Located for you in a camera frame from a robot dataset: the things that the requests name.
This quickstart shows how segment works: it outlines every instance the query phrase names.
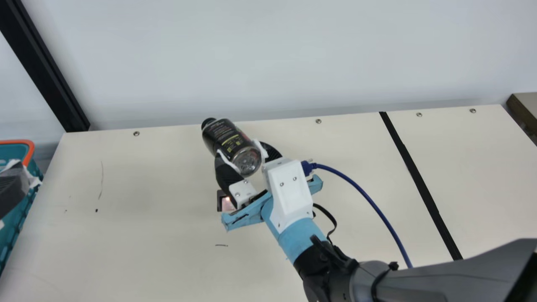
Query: can label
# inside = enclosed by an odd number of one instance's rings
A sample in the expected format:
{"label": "can label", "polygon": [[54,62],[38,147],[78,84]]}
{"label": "can label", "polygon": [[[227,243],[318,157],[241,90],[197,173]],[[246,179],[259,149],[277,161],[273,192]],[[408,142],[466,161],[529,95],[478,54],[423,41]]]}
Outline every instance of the can label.
{"label": "can label", "polygon": [[207,125],[203,137],[213,155],[216,156],[216,151],[220,149],[229,160],[238,150],[252,146],[250,139],[228,119],[220,119]]}

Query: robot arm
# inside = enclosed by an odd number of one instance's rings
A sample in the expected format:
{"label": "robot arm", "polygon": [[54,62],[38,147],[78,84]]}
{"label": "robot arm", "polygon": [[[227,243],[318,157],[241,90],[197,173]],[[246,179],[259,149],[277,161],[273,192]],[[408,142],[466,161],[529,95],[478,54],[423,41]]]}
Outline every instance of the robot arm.
{"label": "robot arm", "polygon": [[396,263],[358,263],[333,245],[313,221],[311,195],[322,188],[320,178],[313,175],[307,181],[299,161],[281,157],[270,145],[262,146],[272,156],[262,165],[267,190],[261,193],[216,157],[219,186],[236,198],[238,209],[223,213],[222,223],[228,231],[266,223],[302,278],[309,302],[537,299],[537,239],[513,241],[466,260],[405,270],[397,270]]}

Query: black mark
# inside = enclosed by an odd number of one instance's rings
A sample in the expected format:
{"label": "black mark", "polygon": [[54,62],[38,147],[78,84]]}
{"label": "black mark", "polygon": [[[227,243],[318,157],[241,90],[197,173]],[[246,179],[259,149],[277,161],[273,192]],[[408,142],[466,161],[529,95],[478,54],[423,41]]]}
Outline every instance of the black mark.
{"label": "black mark", "polygon": [[99,197],[97,197],[97,200],[99,200],[101,195],[103,194],[103,181],[104,181],[104,167],[103,167],[103,161],[101,161],[101,192],[99,193]]}

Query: blue cable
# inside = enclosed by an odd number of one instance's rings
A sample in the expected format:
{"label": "blue cable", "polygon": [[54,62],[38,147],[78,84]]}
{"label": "blue cable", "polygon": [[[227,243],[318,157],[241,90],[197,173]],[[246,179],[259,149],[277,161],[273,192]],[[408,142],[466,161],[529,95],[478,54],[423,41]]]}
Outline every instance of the blue cable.
{"label": "blue cable", "polygon": [[373,207],[373,209],[375,209],[375,212],[380,216],[380,219],[382,219],[382,221],[384,222],[384,224],[386,225],[386,227],[390,231],[390,234],[394,238],[395,242],[397,243],[397,246],[399,247],[399,250],[401,251],[401,254],[403,255],[403,258],[404,258],[405,263],[407,264],[407,267],[408,268],[413,267],[412,262],[410,262],[410,259],[408,258],[407,251],[404,249],[404,246],[401,243],[401,240],[399,239],[399,236],[397,236],[397,233],[395,233],[394,228],[391,226],[391,224],[388,221],[388,219],[386,218],[386,216],[384,216],[382,211],[379,209],[379,207],[377,207],[375,202],[371,199],[371,197],[369,197],[369,195],[366,193],[366,191],[364,191],[356,182],[354,182],[348,176],[346,176],[345,174],[339,172],[338,170],[336,170],[334,168],[330,168],[328,166],[325,166],[325,165],[319,164],[319,163],[311,163],[310,164],[308,162],[302,162],[302,167],[304,168],[304,173],[306,173],[307,171],[311,172],[311,170],[313,170],[313,169],[322,169],[322,170],[326,170],[328,172],[332,172],[332,173],[336,174],[337,176],[339,176],[339,177],[343,178],[344,180],[346,180],[356,190],[358,190],[362,194],[362,196],[367,200],[367,202],[369,202],[369,204]]}

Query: black cable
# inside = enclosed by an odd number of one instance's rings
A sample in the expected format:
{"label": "black cable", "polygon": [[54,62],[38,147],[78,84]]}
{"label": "black cable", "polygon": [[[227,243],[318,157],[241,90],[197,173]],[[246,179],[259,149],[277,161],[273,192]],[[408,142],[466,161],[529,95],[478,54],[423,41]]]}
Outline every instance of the black cable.
{"label": "black cable", "polygon": [[323,214],[328,218],[330,219],[330,221],[332,221],[332,223],[334,224],[334,228],[332,230],[330,230],[328,232],[328,234],[326,234],[326,239],[328,239],[328,241],[330,242],[331,245],[334,245],[332,243],[332,240],[330,240],[330,235],[336,230],[337,228],[337,221],[336,221],[336,218],[334,218],[334,216],[332,216],[332,214],[330,214],[330,212],[328,212],[327,209],[323,208],[321,205],[319,204],[313,204],[313,207],[314,208],[317,208],[319,209],[319,211],[323,212]]}
{"label": "black cable", "polygon": [[385,270],[384,272],[380,273],[376,278],[375,278],[375,281],[373,281],[373,284],[371,284],[371,300],[373,302],[380,302],[379,298],[376,296],[376,286],[382,281],[382,279],[384,277],[386,277],[386,275],[392,271],[392,270],[397,270],[399,268],[399,265],[397,264],[397,262],[390,262],[390,264],[388,264],[388,267],[389,269]]}

